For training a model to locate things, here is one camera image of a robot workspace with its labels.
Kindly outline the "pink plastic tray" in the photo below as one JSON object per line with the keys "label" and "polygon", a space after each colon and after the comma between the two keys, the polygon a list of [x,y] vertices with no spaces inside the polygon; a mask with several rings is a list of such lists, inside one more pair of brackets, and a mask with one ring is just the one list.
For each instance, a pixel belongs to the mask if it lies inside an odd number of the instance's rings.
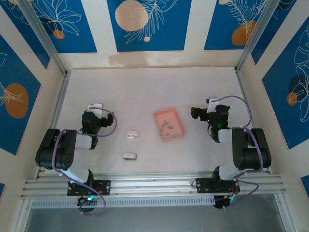
{"label": "pink plastic tray", "polygon": [[[160,131],[164,132],[163,135],[160,135],[163,142],[177,140],[184,136],[184,127],[176,108],[170,107],[158,110],[154,112],[154,117],[158,126],[159,134]],[[164,123],[165,120],[168,122],[168,124],[161,128],[161,125]],[[178,136],[171,138],[174,133],[178,133]]]}

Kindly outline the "aluminium side rail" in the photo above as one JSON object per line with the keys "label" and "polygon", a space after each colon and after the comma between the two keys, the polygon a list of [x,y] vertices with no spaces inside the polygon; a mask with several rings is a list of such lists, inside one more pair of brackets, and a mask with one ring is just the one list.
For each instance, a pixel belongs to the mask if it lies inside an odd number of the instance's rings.
{"label": "aluminium side rail", "polygon": [[242,129],[236,129],[236,144],[233,150],[239,152],[236,156],[237,167],[246,172],[260,172],[269,168],[272,162],[271,153],[261,128],[254,127],[254,120],[248,98],[246,96],[243,81],[239,74],[236,74],[241,89],[243,101],[247,107],[249,122]]}
{"label": "aluminium side rail", "polygon": [[61,84],[61,87],[59,89],[59,92],[58,92],[58,95],[57,95],[57,98],[56,98],[56,102],[55,102],[55,105],[54,105],[51,123],[47,127],[47,129],[55,129],[58,125],[60,113],[61,113],[61,110],[62,110],[65,95],[66,95],[66,92],[67,92],[68,84],[69,84],[69,81],[70,81],[71,72],[72,72],[72,70],[69,70],[63,76],[62,84]]}

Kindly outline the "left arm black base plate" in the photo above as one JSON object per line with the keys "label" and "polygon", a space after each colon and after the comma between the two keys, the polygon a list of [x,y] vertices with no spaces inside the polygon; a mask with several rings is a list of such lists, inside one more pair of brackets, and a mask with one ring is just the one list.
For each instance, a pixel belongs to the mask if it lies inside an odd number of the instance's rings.
{"label": "left arm black base plate", "polygon": [[[111,189],[111,181],[110,180],[93,180],[90,183],[87,183],[94,190],[99,192],[101,195],[109,195]],[[94,191],[89,190],[86,187],[83,187],[76,183],[68,182],[68,196],[88,196],[88,195],[97,195]]]}

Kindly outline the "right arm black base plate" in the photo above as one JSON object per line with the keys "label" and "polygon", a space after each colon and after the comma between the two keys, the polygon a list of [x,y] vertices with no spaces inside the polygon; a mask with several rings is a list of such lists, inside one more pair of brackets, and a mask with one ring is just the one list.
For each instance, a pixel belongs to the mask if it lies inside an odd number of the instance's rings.
{"label": "right arm black base plate", "polygon": [[236,181],[213,180],[212,178],[197,178],[198,193],[234,193],[240,192],[240,187]]}

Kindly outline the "aluminium rail beam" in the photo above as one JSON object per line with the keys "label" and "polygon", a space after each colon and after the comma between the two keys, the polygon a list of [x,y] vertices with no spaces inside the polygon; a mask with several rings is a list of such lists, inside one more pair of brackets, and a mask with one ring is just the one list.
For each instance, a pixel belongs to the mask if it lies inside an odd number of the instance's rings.
{"label": "aluminium rail beam", "polygon": [[[165,197],[196,196],[197,189],[191,183],[197,178],[210,178],[210,172],[193,173],[139,173],[139,174],[97,174],[96,180],[110,180],[110,197]],[[247,194],[259,185],[257,194],[286,193],[279,174],[262,171],[242,176],[240,193]],[[40,174],[37,179],[26,180],[21,198],[49,199],[65,198],[68,181],[56,174]]]}

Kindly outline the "aluminium frame post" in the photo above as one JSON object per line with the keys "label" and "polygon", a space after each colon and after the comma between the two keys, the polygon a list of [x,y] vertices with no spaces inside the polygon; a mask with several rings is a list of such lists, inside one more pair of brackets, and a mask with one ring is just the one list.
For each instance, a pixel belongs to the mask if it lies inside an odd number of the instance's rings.
{"label": "aluminium frame post", "polygon": [[268,25],[274,11],[276,10],[280,0],[267,0],[265,8],[261,12],[261,15],[243,49],[240,59],[235,67],[236,74],[240,74],[240,71],[244,68],[244,65],[254,50],[257,42],[263,34],[266,26]]}
{"label": "aluminium frame post", "polygon": [[51,58],[51,60],[54,62],[58,70],[66,76],[67,70],[62,63],[61,59],[58,56],[58,52],[52,43],[50,37],[48,36],[48,33],[44,29],[44,26],[42,25],[41,21],[39,20],[37,14],[35,13],[35,10],[31,6],[30,2],[28,0],[16,0],[17,5],[19,6],[20,10],[22,11],[24,17],[28,21],[30,27],[36,34],[36,37],[39,39],[40,43],[42,44],[43,48],[47,52],[48,56]]}

